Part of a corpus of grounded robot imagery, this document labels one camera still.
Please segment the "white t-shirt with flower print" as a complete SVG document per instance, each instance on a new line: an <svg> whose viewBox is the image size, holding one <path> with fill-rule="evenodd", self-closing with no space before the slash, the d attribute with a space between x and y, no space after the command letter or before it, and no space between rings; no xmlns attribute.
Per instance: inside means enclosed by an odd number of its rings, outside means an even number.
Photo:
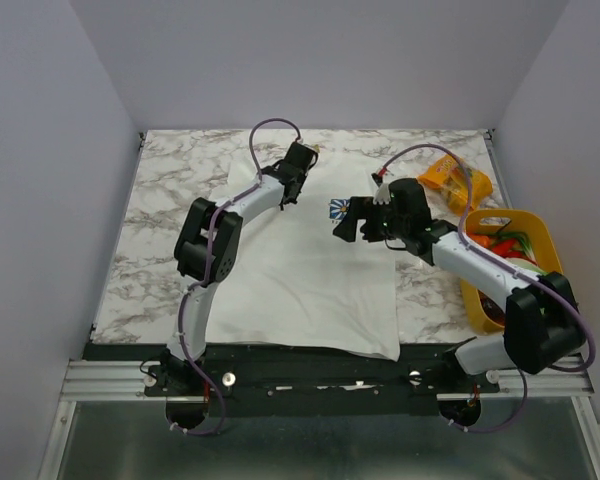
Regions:
<svg viewBox="0 0 600 480"><path fill-rule="evenodd" d="M381 244L347 243L333 229L352 196L374 192L377 162L322 154L295 205L242 230L237 264L214 297L210 343L313 346L399 357L395 261Z"/></svg>

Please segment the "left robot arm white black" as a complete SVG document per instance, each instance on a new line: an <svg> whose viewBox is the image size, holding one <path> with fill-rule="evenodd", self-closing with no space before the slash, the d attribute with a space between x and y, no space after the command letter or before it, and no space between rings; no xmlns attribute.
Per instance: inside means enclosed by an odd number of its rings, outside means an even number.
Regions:
<svg viewBox="0 0 600 480"><path fill-rule="evenodd" d="M192 203L174 248L178 273L192 281L178 307L168 344L170 355L180 360L167 373L167 382L177 393L194 393L202 379L216 387L196 361L206 350L216 291L236 264L242 229L270 209L295 204L318 157L316 148L294 141L282 159L261 169L242 191Z"/></svg>

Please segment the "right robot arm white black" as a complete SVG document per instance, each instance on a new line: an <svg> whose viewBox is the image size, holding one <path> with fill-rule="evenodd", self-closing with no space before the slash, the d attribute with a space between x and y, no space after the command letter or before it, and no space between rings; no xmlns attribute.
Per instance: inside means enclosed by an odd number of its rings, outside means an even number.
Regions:
<svg viewBox="0 0 600 480"><path fill-rule="evenodd" d="M470 339L450 352L440 379L460 392L488 370L517 368L537 374L575 352L586 332L568 280L516 266L477 245L458 227L431 215L423 187L413 178L380 185L373 196L354 196L333 230L352 243L398 240L402 250L451 272L492 300L505 314L501 335Z"/></svg>

